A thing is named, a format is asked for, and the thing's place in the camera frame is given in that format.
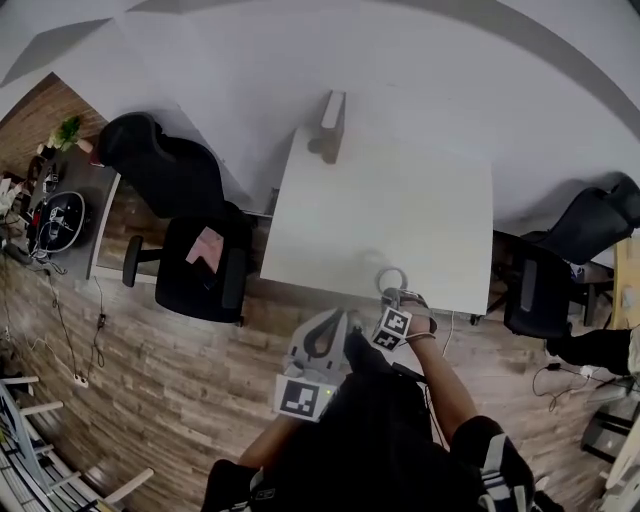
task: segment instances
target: metal ring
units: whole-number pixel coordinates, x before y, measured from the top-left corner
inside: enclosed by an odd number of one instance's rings
[[[400,286],[398,287],[400,290],[406,290],[407,287],[409,286],[409,279],[407,278],[407,274],[404,273],[404,270],[402,270],[399,267],[384,267],[376,275],[376,289],[378,290],[378,293],[380,295],[384,295],[384,290],[380,286],[380,281],[382,281],[382,276],[392,270],[395,270],[400,274],[400,279],[402,280],[402,282],[400,283]]]

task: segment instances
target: black sleeve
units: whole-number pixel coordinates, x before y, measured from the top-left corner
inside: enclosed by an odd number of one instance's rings
[[[217,461],[207,483],[202,512],[231,510],[235,505],[249,501],[249,485],[257,469],[238,466],[231,461]]]
[[[451,443],[451,454],[458,460],[482,469],[491,438],[502,433],[500,425],[492,419],[476,416],[456,430]],[[531,502],[535,491],[533,473],[508,437],[504,444],[500,472],[510,488],[524,485],[527,501]]]

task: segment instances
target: black pants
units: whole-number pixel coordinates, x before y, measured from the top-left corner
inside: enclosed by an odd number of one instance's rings
[[[582,336],[568,335],[547,340],[547,350],[569,364],[597,366],[616,375],[629,375],[627,362],[630,341],[631,331],[628,329],[597,329]]]

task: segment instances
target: power strip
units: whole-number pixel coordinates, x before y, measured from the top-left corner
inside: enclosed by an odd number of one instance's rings
[[[73,376],[73,383],[81,388],[87,389],[89,387],[89,381],[78,374]]]

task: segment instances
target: potted plant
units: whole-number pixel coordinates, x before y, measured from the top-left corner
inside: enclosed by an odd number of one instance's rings
[[[74,116],[66,119],[60,127],[51,133],[47,146],[60,151],[67,151],[71,146],[77,144],[86,153],[93,151],[93,144],[88,140],[78,136],[80,131],[80,117]]]

